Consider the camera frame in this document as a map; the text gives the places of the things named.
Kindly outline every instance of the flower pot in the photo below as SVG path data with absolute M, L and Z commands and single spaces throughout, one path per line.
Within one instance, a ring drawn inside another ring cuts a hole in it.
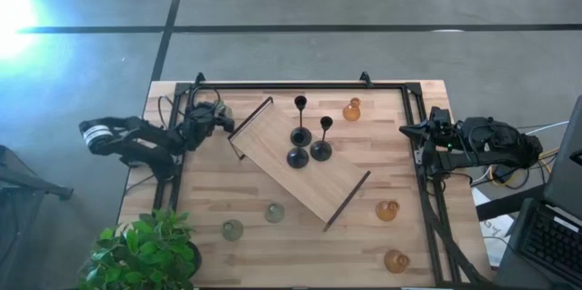
M 194 245 L 191 241 L 188 241 L 188 246 L 190 247 L 190 249 L 194 251 L 194 258 L 192 259 L 191 262 L 192 264 L 194 264 L 194 272 L 192 272 L 192 274 L 190 275 L 190 277 L 192 277 L 194 276 L 194 274 L 196 274 L 196 272 L 198 272 L 200 266 L 202 265 L 202 256 L 200 255 L 200 250 L 198 250 L 198 247 Z

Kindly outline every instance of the sunlight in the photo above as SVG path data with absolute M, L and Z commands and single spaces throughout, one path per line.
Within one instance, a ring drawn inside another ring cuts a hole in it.
M 0 58 L 12 57 L 26 49 L 33 35 L 18 35 L 16 32 L 36 24 L 34 9 L 28 0 L 0 0 Z

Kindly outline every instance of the wooden board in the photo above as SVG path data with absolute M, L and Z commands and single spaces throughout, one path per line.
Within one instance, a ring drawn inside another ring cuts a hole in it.
M 432 105 L 449 108 L 443 81 L 420 82 L 426 110 Z M 144 117 L 153 124 L 160 125 L 156 99 L 171 96 L 175 85 L 152 84 Z M 202 269 L 193 278 L 196 286 L 434 285 L 410 145 L 398 132 L 398 127 L 406 123 L 398 91 L 224 90 L 221 94 L 232 107 L 237 124 L 269 96 L 285 114 L 298 118 L 293 98 L 305 95 L 309 104 L 304 124 L 317 130 L 322 115 L 334 118 L 326 139 L 335 152 L 372 175 L 334 226 L 322 233 L 324 223 L 320 218 L 252 160 L 239 161 L 227 134 L 216 130 L 194 153 L 186 155 L 179 196 L 178 210 L 190 212 L 188 223 L 196 229 L 193 239 L 203 256 Z M 362 116 L 357 122 L 347 122 L 342 109 L 353 96 L 362 100 Z M 201 93 L 199 99 L 213 97 Z M 170 106 L 164 103 L 162 111 L 167 121 Z M 413 113 L 418 122 L 417 112 Z M 128 186 L 149 175 L 147 168 L 132 170 Z M 132 189 L 124 198 L 120 222 L 148 212 L 155 188 L 156 183 L 150 181 Z M 471 263 L 482 274 L 490 275 L 467 180 L 462 176 L 448 179 L 445 198 L 453 237 Z M 394 221 L 377 219 L 374 209 L 381 200 L 400 203 Z M 271 202 L 281 203 L 286 209 L 286 218 L 276 225 L 264 218 Z M 220 225 L 231 218 L 245 225 L 243 237 L 234 243 L 220 234 Z M 447 275 L 447 256 L 440 248 Z M 410 256 L 411 265 L 403 274 L 392 275 L 384 268 L 382 257 L 390 249 Z
M 325 162 L 317 162 L 311 157 L 303 168 L 289 166 L 286 155 L 295 147 L 289 136 L 298 124 L 278 109 L 278 104 L 267 105 L 231 142 L 327 223 L 357 187 L 365 171 L 350 163 L 339 152 L 335 152 Z M 321 128 L 311 130 L 312 143 L 320 140 L 316 132 L 323 132 Z M 330 129 L 327 136 L 333 132 L 334 129 Z

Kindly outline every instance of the black metal frame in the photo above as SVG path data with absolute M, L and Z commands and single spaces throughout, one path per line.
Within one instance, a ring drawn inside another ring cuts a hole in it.
M 404 105 L 404 111 L 406 116 L 406 123 L 412 125 L 414 123 L 414 117 L 412 113 L 412 105 L 410 97 L 413 96 L 416 99 L 416 107 L 419 113 L 419 119 L 426 119 L 426 109 L 424 98 L 422 94 L 422 88 L 420 83 L 373 83 L 370 76 L 363 72 L 360 76 L 360 81 L 356 82 L 256 82 L 256 83 L 224 83 L 224 82 L 208 82 L 203 74 L 198 74 L 194 83 L 177 83 L 174 93 L 174 105 L 172 107 L 169 127 L 176 125 L 178 118 L 178 107 L 180 106 L 182 97 L 188 94 L 187 104 L 190 105 L 193 101 L 189 97 L 192 91 L 188 92 L 190 89 L 194 89 L 199 85 L 209 85 L 213 86 L 217 90 L 226 89 L 240 89 L 240 90 L 257 90 L 257 89 L 295 89 L 295 90 L 306 90 L 306 89 L 386 89 L 386 90 L 398 90 L 402 95 L 402 101 Z M 264 105 L 260 105 L 252 115 L 256 115 Z M 244 124 L 238 126 L 236 130 L 244 127 Z M 423 217 L 425 220 L 426 229 L 426 240 L 428 243 L 428 252 L 430 254 L 430 261 L 433 270 L 433 276 L 435 278 L 435 283 L 437 286 L 446 285 L 465 285 L 461 282 L 461 277 L 459 273 L 459 263 L 457 261 L 462 261 L 465 265 L 470 263 L 462 254 L 458 246 L 455 244 L 452 238 L 452 233 L 450 229 L 450 223 L 447 215 L 447 205 L 445 202 L 445 197 L 443 194 L 443 189 L 441 187 L 441 182 L 438 179 L 434 179 L 434 195 L 436 198 L 436 208 L 438 209 L 438 216 L 434 213 L 428 196 L 427 183 L 429 180 L 426 178 L 424 173 L 424 168 L 421 164 L 417 164 L 414 158 L 414 152 L 419 149 L 418 144 L 410 141 L 410 148 L 413 153 L 413 164 L 416 170 L 416 180 L 418 184 L 420 204 L 422 206 Z M 178 157 L 178 175 L 174 177 L 169 183 L 172 185 L 172 192 L 170 195 L 170 200 L 168 206 L 177 209 L 177 198 L 179 193 L 179 187 L 181 184 L 181 169 L 183 167 L 182 162 L 184 161 L 184 156 Z M 158 185 L 156 189 L 155 201 L 159 201 L 159 207 L 161 207 L 161 202 L 164 194 L 164 189 L 166 184 Z M 449 270 L 451 271 L 451 281 L 445 281 L 443 275 L 442 266 L 440 264 L 439 252 L 437 247 L 437 238 L 435 232 L 440 234 L 443 243 L 445 244 L 445 249 L 447 251 L 447 262 Z M 464 270 L 468 279 L 471 282 L 478 284 L 483 281 L 480 275 L 473 275 L 471 270 Z

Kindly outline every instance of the gray floor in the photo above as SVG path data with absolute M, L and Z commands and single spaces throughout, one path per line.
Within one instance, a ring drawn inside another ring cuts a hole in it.
M 172 0 L 29 0 L 35 25 L 163 25 Z M 582 23 L 582 0 L 182 0 L 177 25 Z M 115 223 L 127 169 L 90 155 L 80 121 L 139 115 L 160 34 L 21 35 L 0 58 L 0 144 L 75 188 L 47 197 L 21 288 L 59 289 Z M 163 80 L 445 79 L 455 118 L 567 120 L 582 89 L 580 32 L 173 35 Z M 563 127 L 539 136 L 559 145 Z M 539 183 L 532 175 L 530 185 Z M 486 187 L 489 195 L 505 189 Z

